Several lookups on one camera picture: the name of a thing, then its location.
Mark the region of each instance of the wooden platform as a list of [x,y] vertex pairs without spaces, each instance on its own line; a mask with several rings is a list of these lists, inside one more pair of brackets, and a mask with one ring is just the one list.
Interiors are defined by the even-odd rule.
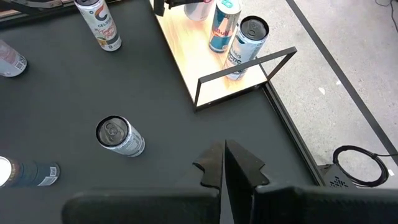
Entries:
[[[222,70],[228,54],[228,51],[222,54],[215,53],[208,47],[215,6],[214,3],[213,10],[203,22],[190,20],[184,13],[184,6],[173,7],[168,10],[168,5],[165,4],[164,16],[157,16],[192,101],[195,99],[198,79]],[[221,77],[204,83],[201,86],[197,106],[266,80],[260,66],[256,65],[249,68],[241,80],[235,81]]]

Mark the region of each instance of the gray floor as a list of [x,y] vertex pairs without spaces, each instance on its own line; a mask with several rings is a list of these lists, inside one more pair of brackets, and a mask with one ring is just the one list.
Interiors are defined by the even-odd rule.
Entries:
[[[378,6],[374,0],[295,2],[397,147],[398,33],[391,8]],[[398,11],[398,3],[393,5]],[[250,14],[263,17],[271,28],[260,56],[291,46],[298,49],[273,83],[317,163],[330,163],[333,151],[345,144],[387,154],[286,1],[245,0],[241,18]],[[277,62],[264,66],[269,72]],[[361,154],[342,153],[340,160],[356,177],[379,177],[377,164]],[[398,175],[392,159],[382,160]],[[398,188],[397,176],[390,176],[381,187]]]

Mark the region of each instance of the standing can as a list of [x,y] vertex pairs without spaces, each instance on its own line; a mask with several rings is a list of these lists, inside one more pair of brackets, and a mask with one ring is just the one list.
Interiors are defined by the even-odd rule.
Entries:
[[102,49],[114,51],[120,48],[122,40],[105,0],[75,0],[75,5]]
[[25,70],[26,66],[26,58],[0,40],[0,75],[17,76]]
[[19,162],[0,156],[0,187],[49,186],[59,176],[57,163]]
[[129,157],[139,156],[145,148],[144,138],[121,116],[108,116],[99,122],[96,137],[105,149]]
[[209,15],[214,1],[215,0],[204,0],[199,3],[186,4],[184,6],[185,15],[193,21],[204,21]]
[[217,0],[209,47],[217,53],[224,52],[234,34],[242,11],[240,0]]
[[[268,24],[260,17],[247,16],[244,18],[232,41],[224,68],[230,68],[254,59],[266,42],[268,33]],[[247,70],[247,68],[239,70],[227,75],[227,77],[232,80],[239,80]]]

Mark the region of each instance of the can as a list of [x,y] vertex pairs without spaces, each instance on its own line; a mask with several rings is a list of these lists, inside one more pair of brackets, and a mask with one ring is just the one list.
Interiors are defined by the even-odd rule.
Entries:
[[59,176],[57,163],[19,162],[0,156],[0,187],[49,186]]
[[119,154],[136,157],[145,148],[145,140],[126,118],[108,116],[96,128],[96,137],[105,148]]
[[204,0],[199,3],[186,4],[184,6],[185,15],[193,21],[204,21],[209,15],[214,1],[215,0]]
[[102,49],[115,51],[120,48],[122,40],[105,0],[75,0],[75,5]]
[[[230,68],[253,60],[266,42],[269,27],[264,19],[257,16],[244,18],[236,32],[229,49],[224,68]],[[227,75],[232,80],[241,79],[248,69],[239,70]]]
[[218,0],[210,32],[209,47],[217,53],[224,52],[234,34],[236,23],[241,14],[239,0]]
[[0,40],[0,75],[17,76],[25,70],[26,66],[26,58]]

